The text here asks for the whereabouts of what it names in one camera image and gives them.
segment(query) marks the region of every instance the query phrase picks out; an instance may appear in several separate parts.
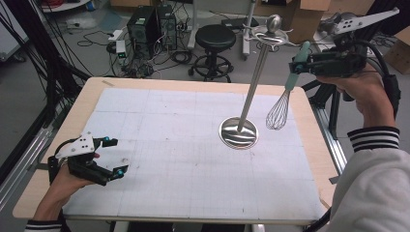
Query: whisk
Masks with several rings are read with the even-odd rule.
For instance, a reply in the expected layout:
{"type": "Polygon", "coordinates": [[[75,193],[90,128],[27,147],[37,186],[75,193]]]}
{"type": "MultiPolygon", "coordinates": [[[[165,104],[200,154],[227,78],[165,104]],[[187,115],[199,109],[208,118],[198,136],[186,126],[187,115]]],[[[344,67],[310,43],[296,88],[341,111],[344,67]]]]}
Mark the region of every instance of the whisk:
{"type": "MultiPolygon", "coordinates": [[[[308,59],[309,46],[309,42],[304,42],[301,50],[295,56],[293,62],[305,62],[308,59]]],[[[298,77],[299,75],[293,72],[291,72],[287,77],[283,94],[266,116],[266,127],[268,129],[278,131],[286,124],[290,91],[292,91],[295,87],[298,77]]]]}

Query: computer tower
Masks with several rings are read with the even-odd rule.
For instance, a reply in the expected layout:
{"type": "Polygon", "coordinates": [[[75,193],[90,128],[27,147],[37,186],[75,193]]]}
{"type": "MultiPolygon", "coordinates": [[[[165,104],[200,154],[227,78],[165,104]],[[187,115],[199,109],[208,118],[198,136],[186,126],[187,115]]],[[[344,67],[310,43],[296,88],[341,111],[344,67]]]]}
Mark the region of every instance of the computer tower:
{"type": "Polygon", "coordinates": [[[158,19],[160,22],[161,43],[163,47],[170,50],[177,49],[177,31],[175,14],[172,13],[172,7],[169,4],[163,4],[157,7],[158,19]]]}
{"type": "Polygon", "coordinates": [[[127,23],[127,27],[134,52],[137,53],[136,57],[152,59],[154,44],[160,38],[155,7],[138,6],[127,23]]]}

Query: power strip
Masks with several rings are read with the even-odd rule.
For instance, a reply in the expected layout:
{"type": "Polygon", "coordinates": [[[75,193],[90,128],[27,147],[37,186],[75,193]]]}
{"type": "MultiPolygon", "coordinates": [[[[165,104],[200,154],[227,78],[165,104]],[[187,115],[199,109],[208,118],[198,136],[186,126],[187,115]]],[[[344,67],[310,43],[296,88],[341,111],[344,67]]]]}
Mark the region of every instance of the power strip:
{"type": "Polygon", "coordinates": [[[123,30],[115,30],[112,35],[114,35],[113,37],[108,38],[108,40],[110,42],[115,42],[117,41],[122,35],[123,35],[124,31],[123,30]]]}

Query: chair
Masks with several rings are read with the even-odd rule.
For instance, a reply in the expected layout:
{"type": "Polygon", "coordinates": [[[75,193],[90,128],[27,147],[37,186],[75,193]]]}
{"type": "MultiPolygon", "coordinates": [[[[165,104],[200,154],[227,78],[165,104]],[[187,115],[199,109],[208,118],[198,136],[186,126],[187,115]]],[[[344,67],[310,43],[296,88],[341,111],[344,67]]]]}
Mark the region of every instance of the chair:
{"type": "Polygon", "coordinates": [[[200,46],[205,48],[206,55],[196,59],[188,70],[188,75],[193,75],[193,71],[196,71],[204,76],[204,81],[226,77],[227,82],[231,83],[228,74],[233,71],[233,66],[226,58],[219,56],[218,53],[225,51],[235,44],[235,33],[224,25],[207,25],[198,29],[195,34],[195,40],[200,46]]]}

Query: white grid paper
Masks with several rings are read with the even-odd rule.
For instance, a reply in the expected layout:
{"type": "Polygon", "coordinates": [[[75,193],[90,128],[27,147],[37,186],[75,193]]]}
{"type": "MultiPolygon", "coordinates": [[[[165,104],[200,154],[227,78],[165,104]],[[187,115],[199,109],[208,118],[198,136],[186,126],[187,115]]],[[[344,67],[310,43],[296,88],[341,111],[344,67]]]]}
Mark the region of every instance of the white grid paper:
{"type": "Polygon", "coordinates": [[[98,150],[98,165],[130,167],[123,179],[106,187],[81,189],[65,214],[298,223],[320,218],[319,196],[292,110],[282,130],[265,126],[278,96],[253,98],[248,119],[260,135],[254,147],[235,150],[220,140],[220,123],[241,115],[245,98],[105,89],[84,132],[119,139],[116,147],[98,150]]]}

